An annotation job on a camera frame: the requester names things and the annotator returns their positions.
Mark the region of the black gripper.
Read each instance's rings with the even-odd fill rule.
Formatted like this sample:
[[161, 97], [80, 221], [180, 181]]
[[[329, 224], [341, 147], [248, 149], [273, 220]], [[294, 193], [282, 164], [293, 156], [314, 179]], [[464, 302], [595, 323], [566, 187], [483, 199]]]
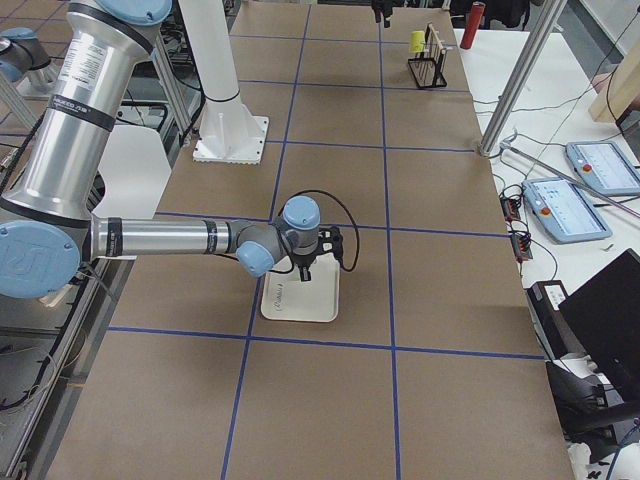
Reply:
[[377, 24], [382, 23], [384, 26], [391, 25], [394, 8], [393, 0], [371, 0], [370, 6]]
[[313, 261], [322, 255], [331, 253], [340, 267], [344, 266], [344, 248], [343, 235], [337, 226], [321, 227], [319, 229], [317, 240], [306, 249], [305, 252], [299, 253], [295, 250], [292, 253], [293, 264], [299, 270], [299, 277], [302, 282], [311, 280], [310, 268]]

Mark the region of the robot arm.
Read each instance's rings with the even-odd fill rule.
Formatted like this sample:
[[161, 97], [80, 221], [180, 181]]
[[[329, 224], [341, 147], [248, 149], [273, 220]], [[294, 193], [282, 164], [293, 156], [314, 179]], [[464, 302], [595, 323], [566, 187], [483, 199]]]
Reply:
[[135, 66], [147, 60], [168, 1], [73, 1], [73, 38], [31, 156], [1, 196], [1, 292], [34, 299], [62, 289], [97, 258], [205, 254], [232, 258], [252, 276], [288, 260], [302, 281], [316, 259], [340, 258], [342, 238], [320, 224], [305, 193], [261, 227], [246, 220], [158, 220], [166, 173], [127, 171], [137, 148], [111, 139]]

